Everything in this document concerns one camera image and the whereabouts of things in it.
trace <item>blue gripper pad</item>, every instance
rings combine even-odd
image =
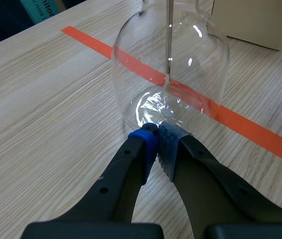
[[[192,135],[179,126],[162,122],[159,125],[158,158],[162,169],[173,181],[177,146],[184,136]]]

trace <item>wooden table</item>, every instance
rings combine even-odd
[[[210,10],[212,0],[201,3]],[[63,34],[68,25],[112,45],[141,0],[88,0],[0,43],[0,238],[70,209],[130,129],[118,111],[110,60]],[[282,51],[229,39],[223,105],[282,136]],[[218,123],[201,140],[216,158],[282,207],[282,159]],[[192,238],[184,205],[155,163],[134,222],[167,239]]]

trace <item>screw hole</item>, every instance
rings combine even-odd
[[[108,193],[109,189],[108,189],[108,188],[101,188],[99,191],[100,191],[102,194],[106,194],[106,193]]]
[[[239,192],[243,195],[248,195],[248,191],[245,188],[240,188]]]

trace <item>orange tape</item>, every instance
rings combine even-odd
[[[112,47],[71,26],[62,29],[61,31],[67,34],[68,36],[76,39],[77,41],[85,44],[91,49],[99,52],[105,57],[111,59]],[[126,67],[128,67],[131,71],[135,72],[139,76],[147,79],[148,81],[158,86],[164,85],[165,75],[163,73],[158,72],[152,67],[143,64],[136,58],[130,56],[129,54],[126,54],[123,51],[121,51],[120,54],[117,55],[118,60],[123,63]],[[215,102],[201,95],[200,93],[192,90],[187,85],[171,80],[170,86],[170,92],[173,95],[180,97],[182,100],[186,101],[188,104],[191,104],[195,108],[202,107],[196,102],[191,101],[193,98],[198,99],[198,101],[203,102],[204,105],[212,109],[212,112],[210,111],[211,115],[213,115],[213,113],[218,110],[217,114],[214,116],[215,120],[232,129],[233,131],[239,133],[250,141],[258,144],[264,149],[282,158],[281,136],[269,131],[268,129],[260,126],[257,123],[252,122],[251,120],[239,115],[238,113],[235,113],[234,111],[224,106],[218,107]]]

